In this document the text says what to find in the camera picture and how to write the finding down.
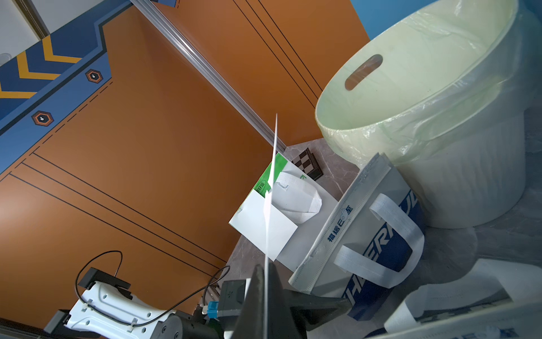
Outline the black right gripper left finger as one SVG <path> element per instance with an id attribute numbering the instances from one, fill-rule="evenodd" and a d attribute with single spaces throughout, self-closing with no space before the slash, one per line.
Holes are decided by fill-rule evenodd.
<path id="1" fill-rule="evenodd" d="M 266 338 L 266 279 L 261 265 L 251 276 L 232 338 Z"/>

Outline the blue white bag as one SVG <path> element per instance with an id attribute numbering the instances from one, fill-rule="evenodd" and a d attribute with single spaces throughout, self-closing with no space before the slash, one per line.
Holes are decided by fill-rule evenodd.
<path id="1" fill-rule="evenodd" d="M 478 260 L 460 279 L 423 285 L 370 338 L 540 338 L 541 267 Z"/>
<path id="2" fill-rule="evenodd" d="M 367 321 L 416 268 L 425 243 L 419 199 L 384 154 L 376 154 L 335 206 L 289 279 L 297 291 L 341 297 Z"/>

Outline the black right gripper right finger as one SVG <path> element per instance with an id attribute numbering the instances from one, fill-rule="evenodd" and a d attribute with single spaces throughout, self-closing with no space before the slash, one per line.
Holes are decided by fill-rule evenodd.
<path id="1" fill-rule="evenodd" d="M 294 320 L 277 269 L 273 263 L 268 264 L 267 288 L 267 338 L 306 338 L 306 334 L 301 333 L 300 326 Z"/>

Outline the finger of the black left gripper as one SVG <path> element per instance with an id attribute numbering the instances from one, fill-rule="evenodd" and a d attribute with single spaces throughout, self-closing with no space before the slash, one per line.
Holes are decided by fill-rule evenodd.
<path id="1" fill-rule="evenodd" d="M 287 306 L 299 329 L 317 329 L 351 309 L 348 299 L 319 297 L 293 290 L 287 291 Z"/>

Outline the white receipt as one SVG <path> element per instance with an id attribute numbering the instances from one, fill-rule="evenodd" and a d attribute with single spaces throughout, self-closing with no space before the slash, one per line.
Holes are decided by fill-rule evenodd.
<path id="1" fill-rule="evenodd" d="M 229 224 L 271 261 L 275 261 L 298 227 L 271 206 L 269 230 L 266 232 L 264 207 L 265 199 L 257 191 L 251 190 Z"/>
<path id="2" fill-rule="evenodd" d="M 265 221 L 265 261 L 264 261 L 264 294 L 263 294 L 263 339 L 268 339 L 268 305 L 269 305 L 269 229 L 270 229 L 270 217 L 272 206 L 272 188 L 274 185 L 275 176 L 275 157 L 277 153 L 277 128 L 278 128 L 278 114 L 275 115 L 275 131 L 272 145 L 272 160 L 270 163 L 270 172 L 268 177 L 269 190 L 265 193 L 263 215 Z"/>

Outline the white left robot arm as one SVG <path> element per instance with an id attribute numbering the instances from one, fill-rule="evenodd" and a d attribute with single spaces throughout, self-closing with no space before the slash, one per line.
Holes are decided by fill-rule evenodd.
<path id="1" fill-rule="evenodd" d="M 251 278 L 227 281 L 206 315 L 155 309 L 129 292 L 129 283 L 91 268 L 85 292 L 59 310 L 45 332 L 66 338 L 306 338 L 350 310 L 347 299 L 283 288 L 277 269 L 257 265 Z"/>

